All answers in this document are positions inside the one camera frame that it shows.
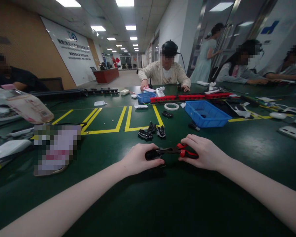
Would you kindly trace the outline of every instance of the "logo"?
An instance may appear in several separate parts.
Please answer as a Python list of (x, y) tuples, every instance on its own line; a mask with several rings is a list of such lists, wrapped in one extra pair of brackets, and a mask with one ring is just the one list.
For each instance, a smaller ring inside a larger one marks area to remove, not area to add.
[(75, 35), (75, 33), (70, 32), (70, 31), (67, 31), (67, 33), (68, 33), (68, 35), (69, 35), (69, 38), (71, 38), (71, 39), (73, 39), (73, 40), (75, 40), (75, 41), (78, 41), (78, 40), (77, 40), (77, 37), (76, 37), (76, 35)]

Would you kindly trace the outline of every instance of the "red pliers handle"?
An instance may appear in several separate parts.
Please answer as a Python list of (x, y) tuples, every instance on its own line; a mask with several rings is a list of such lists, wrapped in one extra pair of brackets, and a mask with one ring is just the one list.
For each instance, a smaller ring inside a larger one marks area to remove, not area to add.
[(190, 151), (184, 150), (184, 148), (186, 148), (187, 145), (178, 143), (177, 144), (177, 148), (180, 150), (180, 157), (188, 157), (191, 159), (198, 159), (198, 154), (192, 153)]

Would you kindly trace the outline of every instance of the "white t-shirt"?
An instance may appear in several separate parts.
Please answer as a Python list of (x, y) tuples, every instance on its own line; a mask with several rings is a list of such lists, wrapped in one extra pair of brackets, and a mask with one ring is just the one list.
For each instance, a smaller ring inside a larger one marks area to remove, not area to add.
[(163, 82), (167, 84), (168, 81), (171, 81), (172, 68), (170, 68), (169, 70), (162, 68), (162, 70), (163, 70)]

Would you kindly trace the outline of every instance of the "hand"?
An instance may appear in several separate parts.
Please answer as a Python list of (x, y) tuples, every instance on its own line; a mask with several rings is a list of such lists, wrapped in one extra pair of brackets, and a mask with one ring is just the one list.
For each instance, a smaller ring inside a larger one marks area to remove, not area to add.
[(144, 89), (149, 88), (148, 86), (148, 79), (143, 79), (141, 81), (140, 90), (144, 91)]
[(182, 85), (182, 89), (184, 89), (184, 92), (191, 91), (187, 85)]
[(151, 161), (146, 160), (146, 152), (154, 149), (158, 149), (158, 147), (153, 143), (137, 144), (131, 148), (128, 154), (119, 163), (123, 169), (126, 169), (128, 176), (163, 165), (163, 159), (155, 159)]
[(254, 84), (266, 85), (267, 84), (267, 79), (248, 80), (247, 83), (251, 84), (251, 85), (254, 85)]
[(188, 144), (197, 152), (199, 158), (179, 158), (179, 161), (185, 161), (198, 168), (219, 171), (224, 164), (231, 158), (219, 149), (211, 140), (198, 137), (196, 135), (187, 135), (181, 140), (181, 143)]

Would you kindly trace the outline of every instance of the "reception desk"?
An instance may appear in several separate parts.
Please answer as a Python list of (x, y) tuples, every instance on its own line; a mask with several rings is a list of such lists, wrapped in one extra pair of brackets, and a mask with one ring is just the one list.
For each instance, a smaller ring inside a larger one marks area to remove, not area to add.
[(93, 74), (95, 75), (96, 81), (98, 83), (109, 83), (115, 78), (119, 77), (117, 68), (107, 69), (104, 71), (95, 71)]

